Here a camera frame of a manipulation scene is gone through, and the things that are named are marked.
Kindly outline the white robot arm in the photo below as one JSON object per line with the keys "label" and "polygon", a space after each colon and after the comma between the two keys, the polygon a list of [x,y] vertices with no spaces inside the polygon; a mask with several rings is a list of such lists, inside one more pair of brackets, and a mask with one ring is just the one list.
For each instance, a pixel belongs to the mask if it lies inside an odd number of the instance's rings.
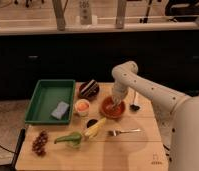
{"label": "white robot arm", "polygon": [[132,88],[174,115],[168,171],[199,171],[199,96],[189,96],[137,75],[134,61],[116,65],[112,100],[118,104]]}

